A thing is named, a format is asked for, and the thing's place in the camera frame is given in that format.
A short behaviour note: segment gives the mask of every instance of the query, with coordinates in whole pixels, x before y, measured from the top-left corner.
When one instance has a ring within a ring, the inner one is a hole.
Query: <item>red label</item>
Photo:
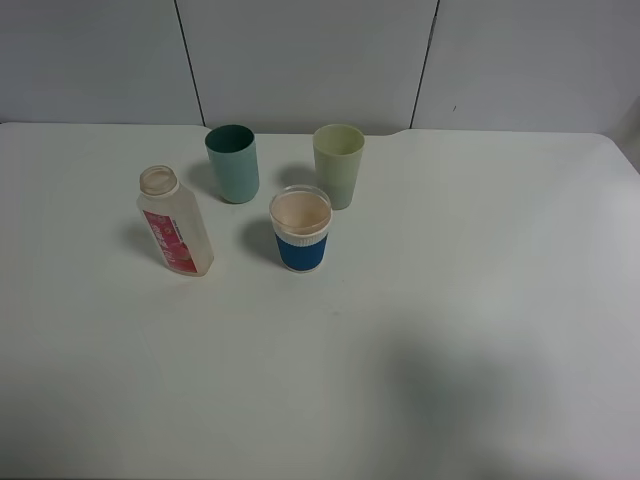
[[[153,234],[171,268],[181,272],[197,273],[189,248],[182,240],[176,221],[165,215],[144,212]]]

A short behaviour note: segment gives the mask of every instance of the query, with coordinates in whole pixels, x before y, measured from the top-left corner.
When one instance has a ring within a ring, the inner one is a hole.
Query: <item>dark green cup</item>
[[[245,203],[260,187],[255,135],[242,125],[224,125],[204,139],[219,193],[230,203]]]

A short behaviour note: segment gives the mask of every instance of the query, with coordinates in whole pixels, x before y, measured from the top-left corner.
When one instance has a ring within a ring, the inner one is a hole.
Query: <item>pale green cup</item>
[[[326,125],[313,134],[316,180],[334,210],[351,204],[363,150],[364,135],[349,125]]]

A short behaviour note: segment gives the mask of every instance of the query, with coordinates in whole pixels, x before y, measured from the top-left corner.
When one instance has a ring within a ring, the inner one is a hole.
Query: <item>plastic cup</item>
[[[315,270],[324,257],[333,212],[319,188],[292,185],[269,204],[282,263],[294,272]]]
[[[255,135],[242,125],[224,125],[204,139],[220,195],[230,203],[245,203],[260,187]]]
[[[351,204],[365,138],[350,125],[326,125],[313,134],[316,180],[334,210]]]

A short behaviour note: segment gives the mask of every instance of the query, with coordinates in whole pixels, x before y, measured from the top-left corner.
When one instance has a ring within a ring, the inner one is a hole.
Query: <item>plastic bottle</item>
[[[193,192],[164,165],[140,174],[140,192],[138,208],[167,268],[194,277],[207,273],[213,251]]]

